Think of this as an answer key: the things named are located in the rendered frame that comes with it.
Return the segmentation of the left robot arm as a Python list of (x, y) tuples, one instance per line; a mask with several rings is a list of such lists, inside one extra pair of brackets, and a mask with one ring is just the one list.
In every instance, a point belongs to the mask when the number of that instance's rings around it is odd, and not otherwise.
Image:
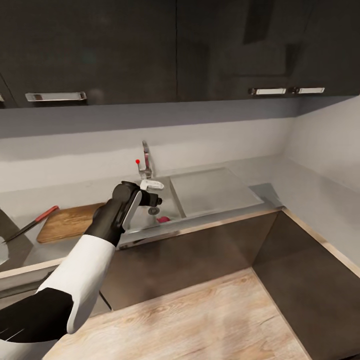
[(0, 360), (42, 360), (89, 319), (112, 256), (139, 206), (156, 207), (163, 184), (122, 181), (84, 235), (35, 294), (0, 310)]

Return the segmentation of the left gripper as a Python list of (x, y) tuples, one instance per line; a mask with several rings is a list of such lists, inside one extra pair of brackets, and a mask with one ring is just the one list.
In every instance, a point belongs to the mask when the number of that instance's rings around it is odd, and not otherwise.
[(149, 191), (143, 191), (145, 199), (140, 206), (156, 207), (162, 202), (162, 198), (158, 197), (157, 193), (150, 193)]

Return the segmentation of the parer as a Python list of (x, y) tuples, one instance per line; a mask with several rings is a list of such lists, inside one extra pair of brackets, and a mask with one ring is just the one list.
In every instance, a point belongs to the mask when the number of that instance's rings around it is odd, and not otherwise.
[(30, 224), (28, 224), (26, 227), (24, 227), (23, 229), (21, 229), (20, 231), (18, 231), (17, 233), (15, 233), (13, 236), (11, 236), (10, 238), (8, 238), (6, 240), (9, 241), (13, 238), (15, 238), (16, 236), (20, 235), (22, 232), (24, 232), (25, 230), (27, 230), (28, 228), (30, 228), (31, 226), (33, 226), (34, 224), (36, 224), (37, 222), (40, 222), (42, 219), (44, 219), (45, 217), (49, 216), (52, 212), (54, 212), (55, 210), (57, 210), (59, 208), (58, 205), (53, 206), (51, 209), (49, 209), (48, 211), (46, 211), (45, 213), (43, 213), (42, 215), (40, 215), (38, 218), (36, 218), (34, 221), (32, 221)]

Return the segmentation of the cutting board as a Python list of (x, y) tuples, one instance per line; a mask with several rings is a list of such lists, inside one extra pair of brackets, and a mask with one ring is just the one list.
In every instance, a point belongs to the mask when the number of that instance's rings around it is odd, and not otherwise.
[(84, 234), (93, 223), (96, 210), (106, 202), (53, 211), (36, 240), (45, 243)]

